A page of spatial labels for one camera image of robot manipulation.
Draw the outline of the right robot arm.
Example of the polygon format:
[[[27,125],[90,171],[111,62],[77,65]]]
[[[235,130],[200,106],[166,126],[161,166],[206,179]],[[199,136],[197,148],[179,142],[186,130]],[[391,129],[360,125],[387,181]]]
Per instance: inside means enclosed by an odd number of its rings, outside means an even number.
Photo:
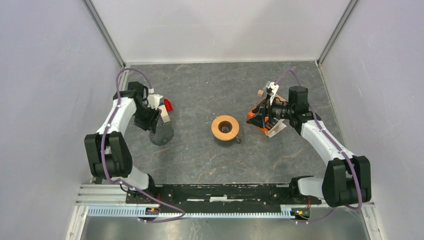
[[[287,100],[279,98],[279,86],[268,82],[261,93],[265,96],[248,114],[247,124],[265,135],[279,133],[287,120],[289,125],[315,149],[326,170],[323,178],[294,177],[289,199],[302,204],[309,196],[323,199],[330,207],[346,206],[360,209],[372,199],[371,163],[344,147],[326,128],[321,117],[310,105],[309,90],[303,86],[289,88]]]

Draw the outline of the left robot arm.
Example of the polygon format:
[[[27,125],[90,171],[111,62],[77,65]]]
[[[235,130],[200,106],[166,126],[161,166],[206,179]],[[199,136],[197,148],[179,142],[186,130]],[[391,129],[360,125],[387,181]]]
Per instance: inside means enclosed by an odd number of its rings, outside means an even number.
[[[153,203],[159,192],[151,175],[133,165],[124,135],[128,124],[152,134],[156,133],[161,110],[161,96],[140,82],[130,82],[128,89],[113,96],[112,109],[96,133],[84,138],[91,175],[111,184],[127,186],[145,204]]]

